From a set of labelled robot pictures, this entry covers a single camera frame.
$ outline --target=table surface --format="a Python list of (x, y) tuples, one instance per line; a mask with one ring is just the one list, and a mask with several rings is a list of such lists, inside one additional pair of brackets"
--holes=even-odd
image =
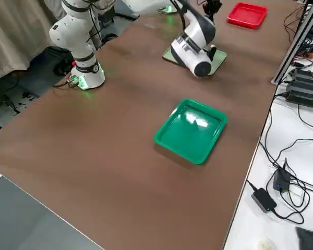
[[(257, 31), (226, 23), (236, 1), (224, 2), (214, 44), (228, 58), (205, 79), (161, 57), (178, 17), (139, 18), (98, 53), (101, 88), (50, 90), (0, 131), (0, 172), (106, 249), (220, 249), (288, 47), (283, 20), (297, 7), (250, 3), (269, 8)], [(153, 141), (183, 98), (228, 115), (202, 166)]]
[[(305, 65), (310, 64), (304, 60), (300, 62)], [(287, 73), (292, 69), (294, 67), (290, 66)], [(313, 72), (313, 66), (306, 68), (306, 70)], [(285, 87), (286, 84), (281, 84), (277, 93), (284, 93)], [(299, 119), (297, 105), (287, 103), (284, 98), (279, 97), (273, 102), (271, 111), (273, 123), (267, 137), (267, 148), (275, 159), (280, 150), (292, 145), (296, 139), (313, 139), (313, 128), (305, 125)], [(301, 106), (300, 114), (307, 123), (313, 125), (313, 108)], [(262, 143), (270, 123), (271, 119), (269, 118), (264, 127)], [(288, 164), (296, 172), (298, 178), (313, 184), (313, 142), (300, 142), (285, 151), (278, 161), (281, 166), (285, 157), (287, 157)], [(251, 165), (248, 180), (257, 188), (265, 187), (274, 171), (275, 169), (271, 167), (263, 148), (259, 146)], [(297, 225), (282, 221), (272, 213), (264, 214), (251, 199), (252, 192), (251, 187), (247, 184), (239, 200), (224, 250), (255, 249), (258, 242), (265, 239), (272, 241), (277, 249), (299, 249), (295, 230)], [(280, 215), (287, 216), (292, 212), (281, 199), (279, 192), (273, 190), (271, 185), (269, 192), (277, 202), (276, 211)], [(301, 191), (299, 188), (291, 186), (291, 192), (293, 192), (292, 196), (295, 203), (300, 204)], [(313, 231), (313, 193), (310, 194), (310, 204), (303, 212), (305, 222), (300, 227)], [(287, 195), (284, 197), (288, 202), (291, 202)], [(300, 221), (298, 215), (292, 216), (291, 219)]]

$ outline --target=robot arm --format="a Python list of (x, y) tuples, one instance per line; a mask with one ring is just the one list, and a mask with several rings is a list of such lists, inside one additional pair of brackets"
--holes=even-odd
[[(216, 48), (206, 51), (204, 47), (212, 42), (215, 36), (213, 15), (221, 6), (219, 0), (207, 0), (203, 6), (207, 16), (198, 13), (186, 0), (123, 1), (133, 12), (140, 15), (156, 14), (157, 10), (174, 5), (182, 17), (189, 19), (190, 24), (172, 42), (173, 57), (179, 65), (187, 67), (197, 77), (204, 77), (210, 73)], [(98, 21), (92, 8), (106, 11), (114, 2), (115, 0), (62, 0), (62, 7), (67, 15), (50, 30), (52, 41), (72, 53), (76, 65), (71, 75), (83, 90), (96, 88), (105, 81), (94, 48), (87, 43), (89, 31)]]
[(186, 0), (123, 0), (131, 10), (140, 15), (156, 13), (169, 5), (174, 5), (181, 16), (190, 24), (172, 42), (171, 53), (180, 66), (187, 67), (195, 76), (207, 76), (212, 68), (216, 48), (204, 48), (215, 36), (213, 16), (221, 7), (219, 0), (207, 0), (203, 5), (206, 16), (196, 11)]

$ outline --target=power adapter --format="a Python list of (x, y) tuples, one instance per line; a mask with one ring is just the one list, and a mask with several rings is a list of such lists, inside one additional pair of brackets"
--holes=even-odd
[(276, 202), (270, 197), (268, 192), (263, 188), (257, 189), (253, 184), (251, 184), (248, 180), (247, 182), (254, 190), (251, 195), (252, 199), (256, 202), (256, 204), (261, 208), (264, 213), (274, 211), (277, 207)]
[(291, 175), (284, 168), (279, 168), (274, 174), (273, 189), (282, 193), (286, 192), (290, 188)]

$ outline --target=red tray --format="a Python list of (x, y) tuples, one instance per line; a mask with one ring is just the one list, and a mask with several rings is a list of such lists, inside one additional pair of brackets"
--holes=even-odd
[(237, 3), (228, 15), (228, 22), (250, 29), (257, 29), (267, 14), (268, 9), (263, 6)]

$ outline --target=floor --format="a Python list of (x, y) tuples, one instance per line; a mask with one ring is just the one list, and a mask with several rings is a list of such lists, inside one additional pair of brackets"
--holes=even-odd
[[(135, 17), (135, 14), (122, 2), (117, 1), (115, 11), (120, 14)], [(109, 33), (121, 35), (130, 25), (131, 21), (121, 17), (115, 17), (114, 22), (101, 32), (102, 36)], [(52, 88), (62, 77), (56, 76), (53, 69), (66, 53), (53, 53), (46, 49), (31, 63), (28, 71), (19, 79), (13, 76), (5, 76), (0, 79), (0, 96), (4, 94), (11, 102), (6, 102), (0, 107), (0, 128), (8, 124), (19, 112), (23, 112), (34, 100)]]
[(38, 201), (0, 178), (0, 250), (101, 250)]

